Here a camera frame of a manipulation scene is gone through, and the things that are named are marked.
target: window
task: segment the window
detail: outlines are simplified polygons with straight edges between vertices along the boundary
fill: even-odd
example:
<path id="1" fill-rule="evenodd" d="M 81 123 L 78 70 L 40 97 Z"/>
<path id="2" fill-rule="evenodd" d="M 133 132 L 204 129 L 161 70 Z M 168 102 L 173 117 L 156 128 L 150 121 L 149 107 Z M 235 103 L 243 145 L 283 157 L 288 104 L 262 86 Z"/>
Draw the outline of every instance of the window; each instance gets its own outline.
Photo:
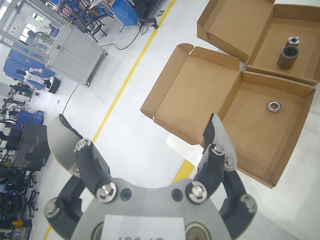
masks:
<path id="1" fill-rule="evenodd" d="M 28 37 L 29 37 L 28 31 L 30 31 L 30 30 L 33 31 L 34 33 L 37 33 L 37 32 L 38 32 L 38 28 L 36 28 L 35 26 L 27 23 L 26 26 L 25 26 L 25 28 L 23 29 L 22 34 L 21 34 L 21 36 L 19 37 L 19 39 L 20 39 L 21 41 L 23 41 L 23 42 L 26 42 L 27 39 L 28 39 Z"/>
<path id="2" fill-rule="evenodd" d="M 0 9 L 0 19 L 3 17 L 3 15 L 4 15 L 5 12 L 6 12 L 6 10 L 7 10 L 7 7 L 6 7 L 6 6 L 1 7 L 1 9 Z"/>
<path id="3" fill-rule="evenodd" d="M 41 23 L 44 21 L 44 18 L 41 17 L 40 15 L 38 15 L 37 13 L 33 13 L 33 14 L 32 14 L 32 17 L 33 17 L 35 20 L 37 20 L 37 21 L 39 21 L 39 22 L 41 22 Z"/>

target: cardboard box lid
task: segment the cardboard box lid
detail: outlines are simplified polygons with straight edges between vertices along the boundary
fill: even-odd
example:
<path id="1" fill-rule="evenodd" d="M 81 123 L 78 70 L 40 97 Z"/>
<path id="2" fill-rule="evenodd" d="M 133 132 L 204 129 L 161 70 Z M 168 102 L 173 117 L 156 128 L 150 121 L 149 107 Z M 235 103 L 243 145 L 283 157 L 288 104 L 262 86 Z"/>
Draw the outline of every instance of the cardboard box lid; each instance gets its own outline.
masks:
<path id="1" fill-rule="evenodd" d="M 197 22 L 197 37 L 246 63 L 275 0 L 210 0 Z"/>
<path id="2" fill-rule="evenodd" d="M 176 47 L 140 110 L 195 145 L 202 143 L 208 118 L 220 111 L 241 75 L 237 58 L 200 47 L 192 49 L 190 44 Z M 213 89 L 219 89 L 218 96 Z"/>

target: blue storage bin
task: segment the blue storage bin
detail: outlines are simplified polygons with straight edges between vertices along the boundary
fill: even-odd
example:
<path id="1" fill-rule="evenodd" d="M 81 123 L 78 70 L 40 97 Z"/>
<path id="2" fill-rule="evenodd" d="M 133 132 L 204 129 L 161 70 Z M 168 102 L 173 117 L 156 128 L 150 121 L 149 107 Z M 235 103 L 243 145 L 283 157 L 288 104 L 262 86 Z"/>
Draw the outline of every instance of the blue storage bin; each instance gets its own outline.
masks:
<path id="1" fill-rule="evenodd" d="M 121 16 L 127 14 L 127 1 L 115 0 L 110 11 L 112 14 L 115 14 L 125 26 L 134 26 L 138 22 L 138 15 L 129 1 L 127 17 Z"/>

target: blue cabinet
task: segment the blue cabinet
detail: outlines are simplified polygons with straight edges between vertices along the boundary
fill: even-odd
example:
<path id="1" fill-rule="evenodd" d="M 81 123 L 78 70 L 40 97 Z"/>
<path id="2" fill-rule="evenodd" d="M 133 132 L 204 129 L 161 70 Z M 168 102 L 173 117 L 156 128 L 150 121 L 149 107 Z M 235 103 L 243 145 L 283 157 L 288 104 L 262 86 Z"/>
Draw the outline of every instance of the blue cabinet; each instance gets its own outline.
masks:
<path id="1" fill-rule="evenodd" d="M 23 81 L 24 80 L 23 76 L 20 74 L 17 74 L 16 70 L 19 69 L 19 70 L 27 71 L 30 68 L 43 69 L 43 75 L 41 75 L 41 77 L 44 77 L 44 78 L 50 78 L 51 76 L 55 75 L 55 73 L 47 69 L 44 64 L 32 58 L 29 58 L 13 49 L 10 51 L 8 55 L 8 59 L 4 64 L 3 71 L 7 76 L 11 78 L 16 79 L 18 81 Z M 39 84 L 35 81 L 30 81 L 30 83 L 32 83 L 37 89 L 43 89 L 45 87 L 45 85 Z"/>

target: epoxy floor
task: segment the epoxy floor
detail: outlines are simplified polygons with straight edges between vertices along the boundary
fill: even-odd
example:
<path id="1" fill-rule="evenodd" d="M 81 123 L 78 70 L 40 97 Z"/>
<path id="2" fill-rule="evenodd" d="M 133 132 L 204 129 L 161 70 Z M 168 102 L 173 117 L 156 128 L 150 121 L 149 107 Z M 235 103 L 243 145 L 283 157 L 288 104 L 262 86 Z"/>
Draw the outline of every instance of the epoxy floor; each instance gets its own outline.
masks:
<path id="1" fill-rule="evenodd" d="M 161 0 L 159 8 L 167 10 L 171 1 Z M 153 27 L 149 27 L 147 33 L 139 35 L 125 50 L 119 51 L 114 46 L 105 47 L 108 56 L 99 67 L 89 88 L 61 78 L 61 86 L 55 95 L 41 92 L 40 96 L 31 101 L 32 106 L 45 111 L 45 124 L 64 111 L 63 114 L 71 126 L 90 139 L 94 138 L 109 108 L 114 106 L 95 141 L 96 147 L 110 166 L 112 176 L 147 188 L 169 185 L 184 158 L 197 163 L 199 148 L 177 140 L 144 116 L 140 107 L 176 45 L 190 43 L 217 50 L 196 36 L 196 22 L 208 1 L 176 0 L 155 34 Z M 276 3 L 320 6 L 320 0 L 276 0 Z M 125 27 L 119 33 L 119 25 L 113 19 L 105 18 L 103 22 L 106 24 L 104 30 L 108 36 L 100 37 L 100 45 L 115 43 L 118 47 L 125 47 L 138 31 L 132 26 Z M 144 50 L 151 35 L 154 38 Z M 144 55 L 122 94 L 117 97 L 142 51 Z M 319 125 L 320 98 L 317 91 L 305 127 L 277 187 L 270 190 L 241 174 L 247 192 L 257 200 L 260 214 L 269 221 L 264 223 L 257 219 L 261 223 L 254 223 L 256 227 L 249 228 L 255 235 L 244 234 L 242 239 L 257 239 L 254 237 L 258 233 L 256 228 L 260 228 L 259 232 L 265 234 L 279 228 L 285 230 L 273 234 L 269 239 L 319 238 Z M 44 238 L 49 226 L 43 214 L 45 203 L 59 194 L 70 175 L 51 156 L 47 165 L 37 174 L 37 178 L 37 190 L 40 191 L 37 199 L 39 211 L 33 218 L 31 239 Z M 212 197 L 217 208 L 224 196 L 220 188 Z M 81 197 L 84 211 L 93 196 L 86 190 Z M 51 230 L 47 239 L 60 237 Z"/>

